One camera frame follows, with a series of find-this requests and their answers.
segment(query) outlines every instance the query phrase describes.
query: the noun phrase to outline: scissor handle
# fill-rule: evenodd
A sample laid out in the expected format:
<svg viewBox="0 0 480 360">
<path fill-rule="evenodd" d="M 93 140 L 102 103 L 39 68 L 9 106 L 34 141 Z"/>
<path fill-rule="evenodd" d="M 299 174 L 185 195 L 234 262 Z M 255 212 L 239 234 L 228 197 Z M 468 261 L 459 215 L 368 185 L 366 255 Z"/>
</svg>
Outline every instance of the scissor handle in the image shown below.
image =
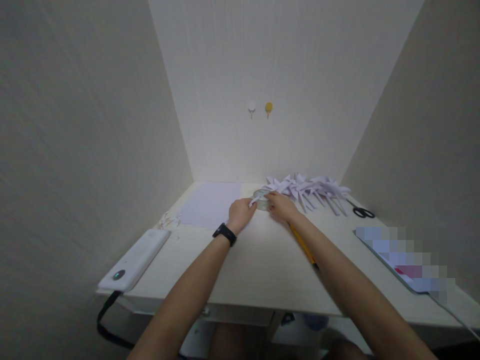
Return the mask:
<svg viewBox="0 0 480 360">
<path fill-rule="evenodd" d="M 353 213 L 357 215 L 359 218 L 370 218 L 373 219 L 375 217 L 374 213 L 364 209 L 363 207 L 354 207 Z"/>
<path fill-rule="evenodd" d="M 361 209 L 361 208 L 359 208 L 359 207 L 354 207 L 354 208 L 353 208 L 353 213 L 354 213 L 355 215 L 357 215 L 359 218 L 364 219 L 364 218 L 367 217 L 367 215 L 364 214 L 364 212 L 363 212 L 362 210 L 363 210 L 363 209 Z"/>
</svg>

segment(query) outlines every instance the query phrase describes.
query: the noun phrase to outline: tape roll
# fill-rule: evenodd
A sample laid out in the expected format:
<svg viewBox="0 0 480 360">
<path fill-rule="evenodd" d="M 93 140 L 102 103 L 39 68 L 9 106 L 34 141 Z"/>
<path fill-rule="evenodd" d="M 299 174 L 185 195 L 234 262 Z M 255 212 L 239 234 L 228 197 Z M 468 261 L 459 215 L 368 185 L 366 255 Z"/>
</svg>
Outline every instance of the tape roll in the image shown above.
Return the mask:
<svg viewBox="0 0 480 360">
<path fill-rule="evenodd" d="M 259 189 L 253 192 L 253 198 L 259 197 L 256 201 L 256 209 L 262 211 L 268 211 L 270 205 L 272 204 L 265 195 L 269 194 L 271 191 L 267 189 Z"/>
</svg>

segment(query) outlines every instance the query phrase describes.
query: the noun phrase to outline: person's left hand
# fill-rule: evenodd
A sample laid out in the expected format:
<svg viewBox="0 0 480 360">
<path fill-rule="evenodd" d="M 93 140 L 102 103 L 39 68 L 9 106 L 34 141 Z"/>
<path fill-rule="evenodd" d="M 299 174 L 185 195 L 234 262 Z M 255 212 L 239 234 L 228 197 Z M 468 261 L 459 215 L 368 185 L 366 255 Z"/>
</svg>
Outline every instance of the person's left hand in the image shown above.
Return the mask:
<svg viewBox="0 0 480 360">
<path fill-rule="evenodd" d="M 254 215 L 257 209 L 257 203 L 255 202 L 249 207 L 251 198 L 243 198 L 235 200 L 230 205 L 228 211 L 228 224 L 226 225 L 236 236 L 242 231 L 242 229 L 249 223 L 250 219 Z"/>
</svg>

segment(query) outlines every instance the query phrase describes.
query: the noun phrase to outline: white desk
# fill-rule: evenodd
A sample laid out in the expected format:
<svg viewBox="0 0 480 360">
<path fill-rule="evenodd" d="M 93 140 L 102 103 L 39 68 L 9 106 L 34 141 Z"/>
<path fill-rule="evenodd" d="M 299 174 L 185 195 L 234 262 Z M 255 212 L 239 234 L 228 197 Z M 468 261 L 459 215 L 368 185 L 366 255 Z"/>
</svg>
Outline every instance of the white desk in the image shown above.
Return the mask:
<svg viewBox="0 0 480 360">
<path fill-rule="evenodd" d="M 201 183 L 193 183 L 171 207 L 175 215 Z M 262 184 L 244 183 L 250 197 Z M 384 226 L 377 218 L 335 216 L 320 204 L 307 217 L 362 270 L 411 324 L 459 327 L 457 321 L 426 295 L 414 295 L 353 234 L 356 227 Z M 124 295 L 153 313 L 182 273 L 212 239 L 212 230 L 189 225 L 168 227 L 172 235 L 132 291 Z M 468 325 L 480 328 L 480 305 L 456 288 L 448 306 Z M 268 212 L 256 211 L 238 237 L 220 271 L 209 304 L 236 305 L 340 316 L 342 313 L 319 281 L 291 232 Z"/>
</svg>

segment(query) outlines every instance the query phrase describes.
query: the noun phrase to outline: black watch strap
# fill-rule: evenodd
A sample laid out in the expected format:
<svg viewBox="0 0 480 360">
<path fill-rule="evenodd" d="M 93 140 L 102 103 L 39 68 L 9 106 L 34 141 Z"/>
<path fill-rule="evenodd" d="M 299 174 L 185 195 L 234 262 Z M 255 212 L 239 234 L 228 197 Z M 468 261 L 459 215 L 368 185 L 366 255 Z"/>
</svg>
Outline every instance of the black watch strap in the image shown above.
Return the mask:
<svg viewBox="0 0 480 360">
<path fill-rule="evenodd" d="M 235 242 L 237 241 L 237 237 L 235 236 L 233 231 L 230 230 L 227 227 L 227 225 L 225 225 L 224 222 L 218 227 L 218 229 L 213 233 L 212 236 L 214 238 L 216 238 L 220 234 L 222 234 L 224 237 L 226 237 L 228 239 L 228 241 L 230 242 L 230 247 L 232 247 L 235 244 Z"/>
</svg>

